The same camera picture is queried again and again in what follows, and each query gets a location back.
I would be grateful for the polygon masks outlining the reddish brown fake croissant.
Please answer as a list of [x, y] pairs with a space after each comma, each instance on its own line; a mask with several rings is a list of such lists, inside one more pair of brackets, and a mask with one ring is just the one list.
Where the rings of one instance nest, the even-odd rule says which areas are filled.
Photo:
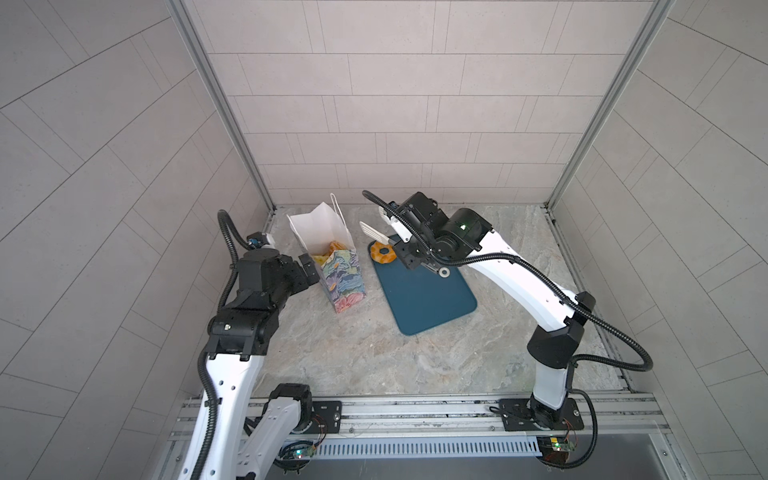
[[338, 241], [332, 241], [330, 243], [330, 245], [329, 245], [329, 251], [328, 251], [327, 255], [331, 256], [335, 252], [346, 251], [346, 250], [348, 250], [348, 247], [346, 245], [344, 245], [343, 243], [338, 242]]

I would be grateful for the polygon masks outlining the fake ring donut bread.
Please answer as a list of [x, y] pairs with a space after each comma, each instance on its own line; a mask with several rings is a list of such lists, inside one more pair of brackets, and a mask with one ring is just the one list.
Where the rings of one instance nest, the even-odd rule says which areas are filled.
[[389, 244], [374, 241], [369, 246], [370, 258], [377, 264], [386, 265], [394, 262], [397, 255]]

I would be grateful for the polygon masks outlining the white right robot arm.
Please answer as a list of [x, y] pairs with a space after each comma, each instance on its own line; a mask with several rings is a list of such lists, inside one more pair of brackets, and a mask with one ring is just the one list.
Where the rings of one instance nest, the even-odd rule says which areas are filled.
[[490, 222], [469, 208], [448, 216], [436, 201], [417, 192], [400, 205], [381, 205], [379, 212], [399, 236], [395, 251], [408, 269], [468, 266], [532, 315], [537, 327], [527, 349], [536, 373], [529, 411], [543, 428], [562, 424], [572, 384], [571, 361], [586, 323], [576, 310], [579, 297], [524, 261]]

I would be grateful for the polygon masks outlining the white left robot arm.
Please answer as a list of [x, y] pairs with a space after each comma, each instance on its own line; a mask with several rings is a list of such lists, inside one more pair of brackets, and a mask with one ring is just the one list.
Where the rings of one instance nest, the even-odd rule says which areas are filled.
[[237, 294], [226, 296], [209, 322], [209, 339], [197, 361], [204, 397], [179, 473], [182, 479], [260, 479], [289, 435], [312, 421], [310, 388], [283, 383], [270, 394], [253, 432], [244, 432], [279, 315], [291, 296], [319, 280], [313, 259], [263, 247], [245, 252], [233, 272]]

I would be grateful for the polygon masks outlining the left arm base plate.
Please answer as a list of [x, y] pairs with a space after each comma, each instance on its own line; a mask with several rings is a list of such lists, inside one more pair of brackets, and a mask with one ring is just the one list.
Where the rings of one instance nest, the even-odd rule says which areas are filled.
[[337, 434], [341, 428], [343, 404], [338, 400], [314, 401], [310, 422], [292, 435]]

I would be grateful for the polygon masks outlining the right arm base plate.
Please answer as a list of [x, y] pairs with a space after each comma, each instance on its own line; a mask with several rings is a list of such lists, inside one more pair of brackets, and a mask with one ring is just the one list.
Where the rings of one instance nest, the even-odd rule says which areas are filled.
[[500, 399], [496, 407], [507, 432], [584, 429], [581, 411], [573, 398], [566, 398], [559, 409], [552, 409], [534, 398]]

